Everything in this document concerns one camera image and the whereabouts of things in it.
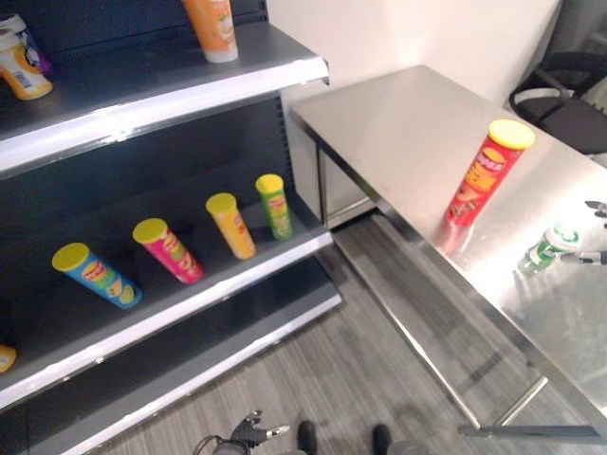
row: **gray shelf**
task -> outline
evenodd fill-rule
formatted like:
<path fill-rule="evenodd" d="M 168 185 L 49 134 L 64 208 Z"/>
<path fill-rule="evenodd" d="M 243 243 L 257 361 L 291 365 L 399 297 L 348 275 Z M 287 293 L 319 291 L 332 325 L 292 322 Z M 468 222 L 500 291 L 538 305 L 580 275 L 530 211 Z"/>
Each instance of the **gray shelf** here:
<path fill-rule="evenodd" d="M 59 63 L 39 100 L 0 87 L 0 178 L 328 77 L 321 57 L 268 23 L 236 35 L 232 63 L 208 64 L 191 35 Z"/>
<path fill-rule="evenodd" d="M 42 292 L 11 303 L 14 313 L 11 345 L 17 348 L 18 359 L 7 373 L 0 375 L 0 410 L 98 365 L 108 356 L 332 243 L 331 234 L 305 203 L 290 193 L 287 200 L 293 215 L 294 236 L 287 241 L 275 241 L 261 204 L 243 208 L 257 254 L 250 260 L 238 261 L 199 200 L 179 197 L 194 194 L 199 188 L 197 179 L 179 181 L 170 188 L 120 201 L 49 228 L 44 234 L 3 246 L 6 257 L 23 258 L 10 271 L 14 278 L 5 277 L 7 293 L 23 295 L 24 288 L 34 288 L 45 274 L 48 283 Z M 203 264 L 206 276 L 200 282 L 181 284 L 143 248 L 129 242 L 136 220 L 159 214 Z M 108 229 L 112 231 L 111 238 L 107 237 Z M 143 290 L 142 302 L 130 310 L 120 310 L 50 270 L 52 252 L 76 240 L 89 244 L 133 279 Z M 24 277 L 31 282 L 21 282 L 18 289 L 10 289 L 13 282 Z"/>
<path fill-rule="evenodd" d="M 13 430 L 9 453 L 84 453 L 339 303 L 316 260 L 296 264 L 10 410 L 0 418 Z"/>

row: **yellow lid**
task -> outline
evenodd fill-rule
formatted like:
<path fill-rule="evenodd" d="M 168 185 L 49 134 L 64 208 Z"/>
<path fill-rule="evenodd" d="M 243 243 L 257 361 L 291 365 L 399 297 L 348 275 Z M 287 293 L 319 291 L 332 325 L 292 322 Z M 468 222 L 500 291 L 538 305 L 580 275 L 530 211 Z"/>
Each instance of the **yellow lid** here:
<path fill-rule="evenodd" d="M 205 207 L 211 215 L 225 213 L 236 209 L 236 198 L 229 192 L 219 192 L 209 198 Z"/>
<path fill-rule="evenodd" d="M 90 250 L 85 244 L 67 244 L 59 248 L 51 261 L 53 268 L 66 272 L 83 264 Z"/>
<path fill-rule="evenodd" d="M 255 188 L 258 192 L 271 194 L 283 189 L 283 179 L 275 173 L 266 173 L 259 177 L 255 182 Z"/>
<path fill-rule="evenodd" d="M 151 244 L 162 238 L 169 227 L 160 218 L 148 218 L 140 221 L 133 229 L 133 238 L 140 244 Z"/>
<path fill-rule="evenodd" d="M 523 150 L 535 142 L 535 133 L 516 120 L 495 120 L 489 125 L 489 137 L 508 149 Z"/>

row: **white wall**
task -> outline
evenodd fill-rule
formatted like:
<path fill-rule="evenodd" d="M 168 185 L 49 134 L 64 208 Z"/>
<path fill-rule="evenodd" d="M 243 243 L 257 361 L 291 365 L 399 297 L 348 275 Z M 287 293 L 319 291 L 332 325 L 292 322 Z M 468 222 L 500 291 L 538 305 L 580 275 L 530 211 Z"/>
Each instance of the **white wall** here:
<path fill-rule="evenodd" d="M 427 64 L 501 104 L 520 79 L 559 0 L 267 0 L 270 22 L 329 62 L 320 82 L 283 93 L 294 100 Z M 297 189 L 316 210 L 312 142 L 287 124 Z M 337 168 L 328 171 L 329 211 L 361 197 Z"/>

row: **gray floor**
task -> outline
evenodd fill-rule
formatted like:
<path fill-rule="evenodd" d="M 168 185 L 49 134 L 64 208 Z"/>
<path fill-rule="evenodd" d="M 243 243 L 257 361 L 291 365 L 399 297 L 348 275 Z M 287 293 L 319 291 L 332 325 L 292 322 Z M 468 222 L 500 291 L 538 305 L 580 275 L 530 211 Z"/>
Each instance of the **gray floor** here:
<path fill-rule="evenodd" d="M 363 218 L 336 238 L 484 421 L 497 417 L 536 377 L 516 349 L 383 218 Z M 459 435 L 464 417 L 341 255 L 333 249 L 322 260 L 343 294 L 340 309 L 96 453 L 190 454 L 200 438 L 227 436 L 254 409 L 264 410 L 268 425 L 313 420 L 323 455 L 370 453 L 369 433 L 377 422 L 386 423 L 396 438 L 423 442 L 436 455 L 607 453 L 597 446 Z M 515 423 L 576 424 L 579 417 L 548 387 Z M 276 455 L 293 447 L 294 431 L 256 453 Z"/>

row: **shoe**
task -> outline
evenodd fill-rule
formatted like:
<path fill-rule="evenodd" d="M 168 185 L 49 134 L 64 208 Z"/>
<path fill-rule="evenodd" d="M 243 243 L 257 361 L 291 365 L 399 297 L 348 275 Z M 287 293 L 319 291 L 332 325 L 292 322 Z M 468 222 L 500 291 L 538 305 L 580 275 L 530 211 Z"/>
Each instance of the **shoe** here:
<path fill-rule="evenodd" d="M 297 448 L 306 455 L 316 455 L 316 429 L 309 420 L 301 422 L 297 428 Z"/>
<path fill-rule="evenodd" d="M 388 447 L 392 443 L 390 430 L 385 425 L 373 428 L 373 455 L 388 455 Z"/>

